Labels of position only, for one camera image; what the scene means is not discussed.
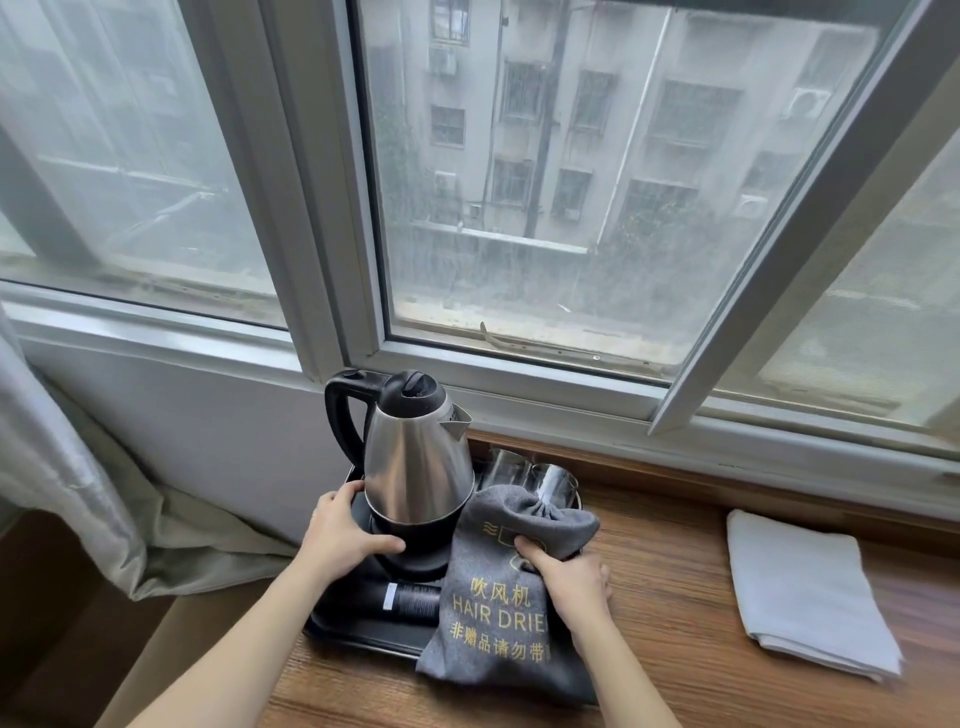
white cloth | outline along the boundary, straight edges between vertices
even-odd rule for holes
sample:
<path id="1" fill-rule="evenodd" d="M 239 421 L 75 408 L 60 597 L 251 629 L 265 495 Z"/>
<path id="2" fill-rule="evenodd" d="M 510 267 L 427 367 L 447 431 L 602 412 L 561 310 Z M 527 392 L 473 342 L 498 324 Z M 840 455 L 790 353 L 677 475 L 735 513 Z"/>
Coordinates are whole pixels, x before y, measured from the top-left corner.
<path id="1" fill-rule="evenodd" d="M 761 647 L 877 682 L 900 675 L 853 536 L 732 511 L 727 541 L 740 618 Z"/>

glass cup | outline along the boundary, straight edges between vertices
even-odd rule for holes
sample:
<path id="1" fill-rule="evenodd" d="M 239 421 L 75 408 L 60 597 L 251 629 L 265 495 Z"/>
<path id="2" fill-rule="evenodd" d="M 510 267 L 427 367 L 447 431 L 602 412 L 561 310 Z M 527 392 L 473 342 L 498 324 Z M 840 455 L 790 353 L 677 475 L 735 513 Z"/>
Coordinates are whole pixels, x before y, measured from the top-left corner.
<path id="1" fill-rule="evenodd" d="M 530 471 L 526 488 L 544 503 L 569 508 L 576 499 L 578 483 L 573 473 L 559 465 L 541 463 Z"/>
<path id="2" fill-rule="evenodd" d="M 526 487 L 532 466 L 533 463 L 517 452 L 510 452 L 508 449 L 492 449 L 487 467 L 480 476 L 477 490 L 482 491 L 492 485 Z"/>

kettle lid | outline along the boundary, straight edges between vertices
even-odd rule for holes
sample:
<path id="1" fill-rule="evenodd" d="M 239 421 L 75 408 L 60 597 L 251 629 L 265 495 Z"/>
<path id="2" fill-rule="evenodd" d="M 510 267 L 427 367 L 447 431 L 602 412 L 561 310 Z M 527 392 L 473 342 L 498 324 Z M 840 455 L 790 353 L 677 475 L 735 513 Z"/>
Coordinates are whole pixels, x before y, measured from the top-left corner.
<path id="1" fill-rule="evenodd" d="M 446 401 L 446 390 L 430 375 L 408 369 L 383 384 L 376 406 L 385 415 L 410 419 L 436 412 Z"/>

gray drawstring bag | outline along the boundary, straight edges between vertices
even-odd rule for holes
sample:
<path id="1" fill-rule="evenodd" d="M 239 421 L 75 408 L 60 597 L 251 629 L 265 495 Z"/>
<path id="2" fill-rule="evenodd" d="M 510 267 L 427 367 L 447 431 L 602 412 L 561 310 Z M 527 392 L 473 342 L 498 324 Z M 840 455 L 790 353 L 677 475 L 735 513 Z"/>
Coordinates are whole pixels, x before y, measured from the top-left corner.
<path id="1" fill-rule="evenodd" d="M 566 559 L 593 538 L 589 511 L 556 508 L 516 485 L 480 491 L 464 506 L 440 595 L 440 625 L 417 672 L 461 685 L 535 688 L 596 703 L 569 630 L 543 580 L 514 548 L 517 534 Z"/>

gray curtain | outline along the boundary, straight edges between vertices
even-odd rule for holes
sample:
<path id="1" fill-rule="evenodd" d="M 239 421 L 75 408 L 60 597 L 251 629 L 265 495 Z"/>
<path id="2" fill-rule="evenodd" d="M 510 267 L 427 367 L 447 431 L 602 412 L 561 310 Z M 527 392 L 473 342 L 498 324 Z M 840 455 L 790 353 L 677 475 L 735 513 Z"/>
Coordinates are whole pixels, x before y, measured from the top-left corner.
<path id="1" fill-rule="evenodd" d="M 221 508 L 152 482 L 78 404 L 41 382 L 2 305 L 0 497 L 60 516 L 104 577 L 132 599 L 275 576 L 296 552 Z"/>

